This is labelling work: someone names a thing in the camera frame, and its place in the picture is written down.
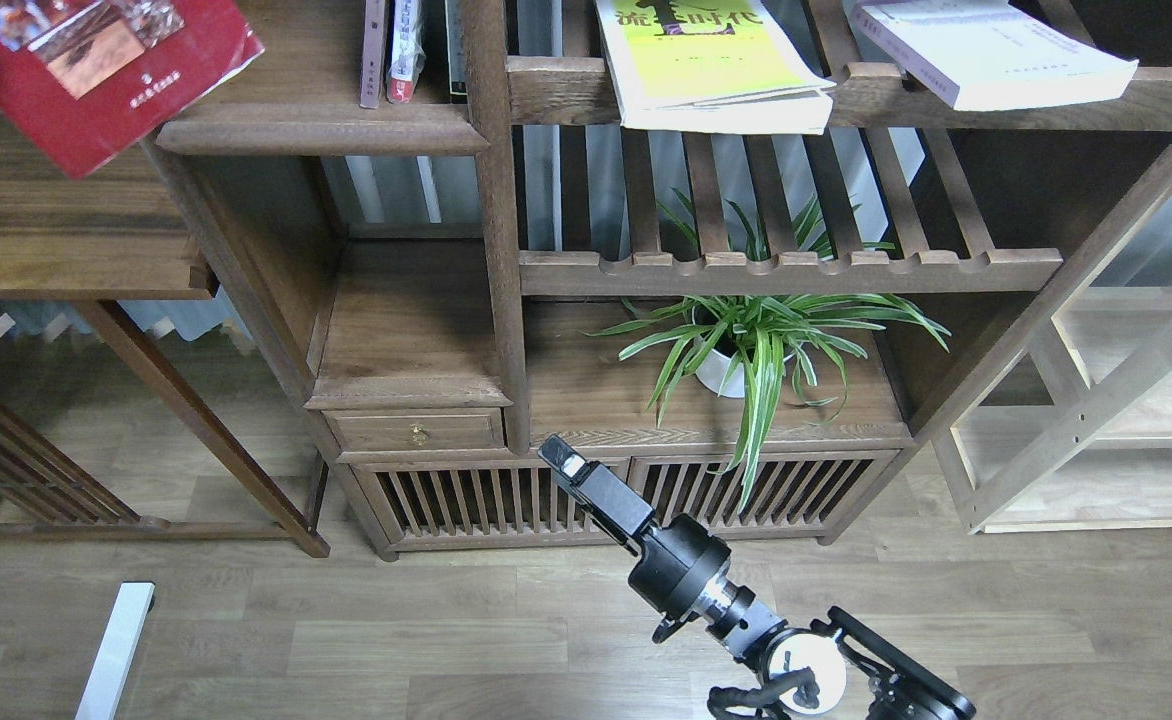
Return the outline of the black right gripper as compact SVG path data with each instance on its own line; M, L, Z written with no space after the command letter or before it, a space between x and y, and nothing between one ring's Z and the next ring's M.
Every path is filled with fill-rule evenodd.
M731 550L724 541L687 514L660 527L654 507L606 466L587 461L557 434L541 442L537 456L556 473L563 491L571 491L609 538L638 556L628 583L650 606L665 618L725 614L732 593L725 579Z

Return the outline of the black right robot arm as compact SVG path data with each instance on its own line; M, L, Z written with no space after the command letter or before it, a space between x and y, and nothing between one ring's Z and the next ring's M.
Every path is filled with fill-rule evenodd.
M845 697L847 671L868 675L870 719L970 719L969 698L909 659L849 614L832 607L827 621L806 629L774 614L745 585L727 573L731 548L704 524L681 514L659 524L654 507L598 461L582 459L558 436L539 456L557 484L609 538L638 557L628 583L662 621L662 643L688 623L704 620L732 660L745 665L758 687L714 687L708 711L717 719L804 719L825 714Z

